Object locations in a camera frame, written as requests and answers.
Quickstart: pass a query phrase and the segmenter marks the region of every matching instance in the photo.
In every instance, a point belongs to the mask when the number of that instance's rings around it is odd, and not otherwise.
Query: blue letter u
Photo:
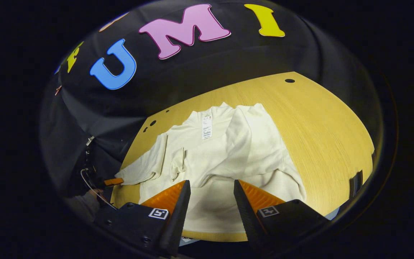
[[[90,71],[90,75],[95,76],[109,90],[123,87],[132,79],[137,70],[137,63],[127,49],[125,49],[124,41],[124,39],[116,41],[106,52],[108,55],[114,54],[124,65],[124,70],[120,75],[115,76],[108,70],[103,64],[104,58],[97,60]]]

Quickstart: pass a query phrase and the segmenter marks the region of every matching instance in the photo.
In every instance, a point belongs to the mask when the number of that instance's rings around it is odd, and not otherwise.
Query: person's hand
[[[95,193],[98,193],[98,195],[102,196],[102,192],[103,192],[103,190],[101,190],[101,189],[94,189],[93,191],[92,191],[92,190],[89,190],[89,193],[90,193],[91,195],[93,195],[93,196],[94,196],[94,198],[97,198],[97,195],[94,193],[94,191],[95,191]]]

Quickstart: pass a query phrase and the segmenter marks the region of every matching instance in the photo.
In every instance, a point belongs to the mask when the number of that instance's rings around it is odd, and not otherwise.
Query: cable
[[[92,192],[94,192],[98,197],[100,197],[106,204],[110,205],[113,209],[118,210],[116,207],[114,207],[113,205],[111,205],[109,202],[107,202],[104,198],[102,198],[102,196],[98,195],[98,193],[96,193],[92,187],[89,185],[89,183],[86,181],[86,179],[84,178],[84,175],[82,175],[82,172],[86,171],[86,169],[82,169],[81,170],[81,177],[84,180],[84,182],[87,184],[87,186],[92,190]]]

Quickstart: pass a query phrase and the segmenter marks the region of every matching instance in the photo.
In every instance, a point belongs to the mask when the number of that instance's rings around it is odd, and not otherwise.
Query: yellow letter
[[[79,53],[79,46],[77,46],[76,47],[76,49],[74,49],[74,51],[70,54],[70,56],[67,58],[67,61],[68,61],[68,73],[69,73],[69,71],[71,70],[71,68],[73,67],[73,65],[74,65],[74,63],[76,62],[76,56],[78,55],[78,53]]]
[[[273,10],[261,5],[244,5],[252,10],[260,22],[261,29],[258,31],[263,36],[283,37],[285,33],[279,29],[276,20],[272,16]]]

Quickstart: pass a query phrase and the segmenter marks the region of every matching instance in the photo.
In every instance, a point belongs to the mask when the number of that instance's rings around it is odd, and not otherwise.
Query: pink letter m
[[[169,37],[192,46],[195,27],[201,32],[200,41],[214,41],[231,35],[213,16],[210,7],[208,4],[190,6],[184,10],[181,23],[157,19],[140,28],[138,32],[148,33],[161,51],[159,59],[167,59],[181,50],[179,45],[170,42]]]

